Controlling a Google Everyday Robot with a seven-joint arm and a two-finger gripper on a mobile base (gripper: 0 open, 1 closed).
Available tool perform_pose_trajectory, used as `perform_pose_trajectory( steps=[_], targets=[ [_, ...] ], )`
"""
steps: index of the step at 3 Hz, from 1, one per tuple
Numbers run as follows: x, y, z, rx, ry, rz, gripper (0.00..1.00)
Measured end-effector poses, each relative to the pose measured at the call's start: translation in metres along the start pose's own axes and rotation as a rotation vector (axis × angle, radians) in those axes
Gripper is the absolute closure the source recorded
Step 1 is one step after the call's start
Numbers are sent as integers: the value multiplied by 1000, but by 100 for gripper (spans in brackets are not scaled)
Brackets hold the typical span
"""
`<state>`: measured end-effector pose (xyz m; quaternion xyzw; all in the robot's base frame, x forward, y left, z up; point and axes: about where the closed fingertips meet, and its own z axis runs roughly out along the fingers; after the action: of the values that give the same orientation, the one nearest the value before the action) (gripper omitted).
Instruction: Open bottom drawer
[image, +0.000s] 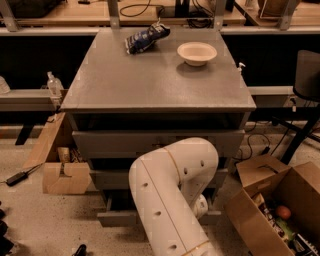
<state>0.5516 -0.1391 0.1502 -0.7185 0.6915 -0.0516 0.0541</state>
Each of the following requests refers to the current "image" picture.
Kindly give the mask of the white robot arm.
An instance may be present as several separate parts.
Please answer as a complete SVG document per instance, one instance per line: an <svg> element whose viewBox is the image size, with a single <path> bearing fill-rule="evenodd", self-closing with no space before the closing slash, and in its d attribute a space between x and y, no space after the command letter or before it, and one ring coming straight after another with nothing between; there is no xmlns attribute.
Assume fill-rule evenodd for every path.
<svg viewBox="0 0 320 256"><path fill-rule="evenodd" d="M155 256L214 256L198 219L207 210L199 199L215 176L215 147L188 138L137 158L129 187Z"/></svg>

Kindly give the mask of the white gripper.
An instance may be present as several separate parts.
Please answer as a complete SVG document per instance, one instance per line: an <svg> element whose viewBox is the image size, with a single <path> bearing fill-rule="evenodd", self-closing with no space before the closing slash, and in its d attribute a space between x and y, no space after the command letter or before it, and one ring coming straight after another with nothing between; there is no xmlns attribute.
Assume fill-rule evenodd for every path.
<svg viewBox="0 0 320 256"><path fill-rule="evenodd" d="M198 197L192 210L197 219L200 219L208 212L208 203L203 194Z"/></svg>

